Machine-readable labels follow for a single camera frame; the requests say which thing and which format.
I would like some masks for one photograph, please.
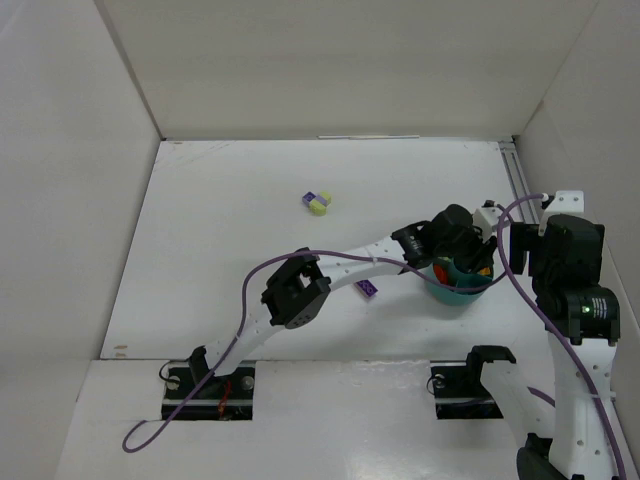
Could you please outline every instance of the cable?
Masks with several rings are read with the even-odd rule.
[[[429,385],[431,385],[431,382],[433,382],[433,377],[430,377],[429,380],[427,380],[427,392],[429,392],[432,397],[435,397],[436,393],[433,390],[429,390]]]
[[[178,380],[173,380],[169,377],[165,377],[164,375],[162,375],[162,370],[164,370],[164,367],[166,367],[167,365],[171,365],[172,363],[186,363],[188,361],[187,360],[169,360],[168,362],[165,362],[161,367],[160,370],[158,371],[158,376],[160,377],[161,380],[163,380],[165,383],[175,383],[176,385],[180,385],[180,379]]]
[[[474,398],[473,400],[468,400],[466,402],[453,402],[453,403],[444,403],[442,405],[446,405],[447,407],[473,407],[475,405],[488,405],[491,403],[495,403],[492,397],[486,398]]]
[[[229,400],[229,395],[231,394],[231,380],[227,380],[227,383],[224,385],[224,395],[218,402],[218,414],[220,420],[222,420],[222,415],[224,415],[224,411],[227,408],[227,401]]]
[[[551,405],[552,407],[555,408],[556,406],[556,401],[548,394],[544,393],[542,390],[538,390],[537,388],[533,388],[533,387],[527,387],[529,389],[529,391],[531,392],[531,395],[538,397],[542,400],[544,400],[545,402],[547,402],[549,405]]]
[[[558,330],[558,328],[553,324],[553,322],[549,320],[549,318],[547,318],[547,316],[540,309],[540,307],[538,307],[538,305],[536,305],[535,302],[531,298],[529,298],[529,295],[527,295],[527,292],[524,291],[524,289],[520,285],[520,282],[518,282],[518,280],[516,279],[515,274],[511,270],[511,267],[509,266],[509,261],[507,260],[507,254],[504,248],[504,242],[502,241],[502,233],[505,228],[505,219],[507,218],[507,214],[511,210],[513,210],[515,207],[520,205],[521,203],[527,202],[529,200],[538,200],[542,198],[544,198],[544,195],[541,193],[526,195],[524,197],[518,198],[505,209],[502,215],[500,215],[500,220],[498,222],[498,232],[497,232],[498,254],[500,255],[500,259],[502,260],[504,271],[506,275],[509,277],[509,280],[511,280],[511,283],[513,284],[516,291],[520,294],[520,296],[524,299],[524,301],[527,302],[527,304],[536,313],[536,315],[538,315],[538,317],[540,317],[540,319],[544,322],[544,325],[547,328],[547,330],[553,333],[553,335],[558,339],[562,347],[569,354],[569,357],[571,357],[571,360],[573,360],[573,363],[575,363],[576,367],[578,368],[578,371],[582,375],[582,378],[584,378],[584,381],[587,384],[587,388],[589,389],[589,393],[591,393],[591,395],[594,396],[593,402],[595,404],[596,411],[598,412],[598,416],[600,417],[600,421],[602,422],[602,427],[611,445],[611,451],[613,452],[616,466],[618,467],[618,476],[620,480],[627,480],[627,472],[624,468],[624,462],[622,460],[622,452],[620,451],[618,440],[616,439],[616,435],[613,432],[613,428],[611,427],[611,422],[607,417],[607,411],[604,408],[604,404],[600,399],[600,394],[598,392],[598,389],[593,383],[593,379],[591,378],[589,371],[586,369],[586,367],[580,360],[580,357],[578,357],[578,354],[575,352],[575,350],[573,349],[571,344],[567,341],[567,339],[564,337],[564,335],[562,335],[560,330]]]
[[[501,205],[496,205],[496,207],[500,208],[500,210],[502,210],[502,212],[503,212],[503,214],[502,214],[502,216],[500,218],[503,218],[503,217],[507,218],[508,217],[510,219],[510,221],[513,221],[513,219],[511,218],[511,215],[509,214],[508,211],[505,211],[504,207],[502,207]],[[176,416],[187,405],[187,403],[189,403],[189,401],[202,389],[202,387],[204,387],[204,385],[209,381],[209,379],[215,375],[216,370],[222,364],[222,362],[224,362],[225,359],[229,356],[229,353],[231,353],[231,350],[233,350],[233,347],[238,342],[238,338],[240,337],[240,335],[242,334],[242,331],[244,330],[244,325],[245,325],[246,319],[247,319],[247,286],[249,285],[249,281],[251,280],[251,278],[257,272],[259,272],[260,270],[262,270],[265,267],[268,267],[269,265],[273,265],[274,263],[282,262],[282,261],[288,260],[290,258],[303,257],[303,256],[306,256],[306,255],[324,255],[324,256],[329,256],[329,257],[344,258],[344,259],[347,259],[347,260],[354,260],[354,261],[358,261],[358,262],[373,263],[373,262],[377,261],[377,262],[382,262],[382,263],[390,263],[392,265],[396,265],[398,267],[401,267],[404,270],[407,270],[407,271],[410,271],[410,272],[416,274],[418,277],[420,277],[424,281],[426,281],[428,283],[431,283],[431,284],[433,284],[433,285],[435,285],[437,287],[445,288],[447,290],[451,290],[453,292],[460,292],[460,293],[481,292],[483,290],[486,290],[487,288],[492,287],[493,285],[498,283],[500,280],[502,280],[504,278],[505,274],[506,274],[506,272],[503,272],[498,278],[492,280],[490,283],[488,283],[486,285],[483,285],[481,287],[460,288],[460,287],[452,287],[450,285],[442,285],[438,281],[427,277],[424,273],[420,272],[419,270],[417,270],[417,269],[405,264],[404,262],[401,262],[401,261],[398,261],[398,260],[394,260],[392,258],[361,257],[361,256],[357,256],[357,255],[350,255],[350,254],[347,254],[347,253],[333,252],[331,250],[304,250],[304,251],[300,251],[300,252],[288,253],[286,255],[280,255],[278,257],[272,258],[271,260],[267,260],[267,261],[261,263],[260,265],[257,265],[256,267],[254,267],[247,274],[247,276],[245,277],[244,281],[242,282],[242,295],[241,295],[242,296],[242,316],[241,316],[241,319],[240,319],[240,325],[238,326],[238,330],[236,332],[235,337],[233,337],[233,339],[231,340],[231,342],[227,346],[226,350],[222,353],[222,355],[220,356],[220,358],[218,359],[216,364],[213,366],[213,368],[211,368],[211,370],[209,370],[207,372],[207,374],[204,377],[202,377],[202,380],[200,380],[200,382],[198,382],[198,384],[195,387],[193,387],[193,390],[191,390],[191,392],[189,392],[189,394],[184,398],[184,400],[182,400],[182,402],[180,402],[180,404],[173,410],[173,412],[171,412],[171,414],[158,427],[158,429],[147,440],[145,440],[143,443],[141,443],[137,447],[130,448],[129,446],[127,446],[127,442],[129,440],[129,438],[131,437],[131,435],[133,435],[133,433],[136,432],[142,425],[147,423],[147,421],[146,420],[141,420],[131,430],[129,430],[127,435],[122,440],[122,450],[124,450],[126,453],[135,453],[135,452],[139,452],[140,450],[142,450],[143,448],[145,448],[146,446],[151,444],[151,442],[153,442],[156,438],[158,438],[158,436],[160,436],[160,434],[164,431],[165,428],[167,428],[167,426],[173,421],[173,419],[176,418]]]

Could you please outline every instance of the white floor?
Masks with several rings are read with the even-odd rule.
[[[302,204],[309,190],[333,195],[325,217]],[[185,358],[228,341],[242,280],[259,262],[303,246],[366,245],[450,203],[473,211],[489,198],[513,199],[495,142],[164,142],[102,358]],[[249,304],[274,269],[254,278]],[[374,283],[374,300],[335,292],[313,322],[276,335],[252,358],[459,358],[476,343],[547,354],[539,320],[506,281],[466,309],[441,305],[410,274]]]

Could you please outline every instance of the teal bowl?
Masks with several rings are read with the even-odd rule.
[[[463,273],[458,270],[453,262],[437,260],[436,263],[429,265],[427,269],[424,270],[424,274],[438,282],[436,278],[436,274],[433,271],[433,265],[438,264],[443,267],[447,271],[447,275],[449,280],[455,287],[460,288],[474,288],[474,287],[482,287],[483,285],[487,285],[491,283],[493,280],[493,268],[491,269],[491,275],[478,275],[477,273]],[[486,290],[481,290],[478,293],[462,293],[462,292],[452,292],[443,287],[438,287],[437,285],[433,285],[432,283],[425,282],[427,284],[427,290],[431,292],[431,295],[436,297],[440,302],[445,305],[451,306],[462,306],[469,305],[479,299]]]

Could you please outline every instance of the red wire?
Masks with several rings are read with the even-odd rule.
[[[220,399],[218,403],[218,413],[220,414],[220,418],[222,418],[222,414],[224,413],[225,408],[227,407],[227,400],[229,400],[229,395],[231,394],[231,380],[227,380],[227,383],[224,386],[224,395]]]

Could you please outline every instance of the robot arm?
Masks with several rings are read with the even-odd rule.
[[[321,257],[318,260],[309,255],[292,258],[280,267],[267,282],[262,300],[249,311],[244,331],[234,349],[216,370],[216,377],[233,373],[242,360],[276,333],[309,323],[318,314],[329,292],[360,280],[402,272],[401,267],[377,262],[376,258],[405,261],[404,250],[391,237],[345,253],[369,257],[372,262],[333,257]],[[210,365],[216,364],[223,349],[224,345],[217,340],[194,351],[189,363],[196,380],[204,377]]]
[[[496,238],[492,232],[499,213],[491,203],[473,216],[459,205],[450,205],[430,222],[408,225],[377,242],[344,252],[369,258],[369,262],[314,255],[290,258],[267,281],[260,302],[249,310],[242,334],[215,376],[233,373],[242,360],[276,333],[309,323],[330,292],[361,280],[404,273],[403,267],[376,261],[378,258],[420,269],[435,257],[448,256],[454,257],[458,269],[465,272],[493,265]],[[223,347],[216,340],[193,351],[189,366],[196,383],[218,362]]]
[[[509,264],[514,273],[522,274],[529,253],[536,303],[572,343],[587,368],[593,369],[599,395],[605,409],[611,411],[610,371],[620,336],[618,303],[613,292],[598,284],[604,227],[580,218],[582,198],[582,192],[558,192],[543,205],[546,210],[540,225],[512,225]],[[331,291],[375,276],[405,272],[401,265],[377,261],[379,258],[415,269],[444,256],[453,258],[456,267],[465,272],[491,266],[498,218],[499,212],[491,203],[473,216],[458,205],[450,205],[433,221],[408,225],[378,242],[345,252],[370,261],[318,258],[313,254],[290,258],[267,281],[267,289],[250,310],[235,348],[215,376],[231,374],[275,333],[313,320]],[[556,373],[555,422],[530,395],[510,352],[511,358],[481,359],[479,368],[476,362],[470,377],[493,396],[521,447],[519,477],[617,478],[586,384],[557,338],[550,335],[549,341]],[[222,347],[214,341],[194,350],[189,366],[196,382],[219,361]]]

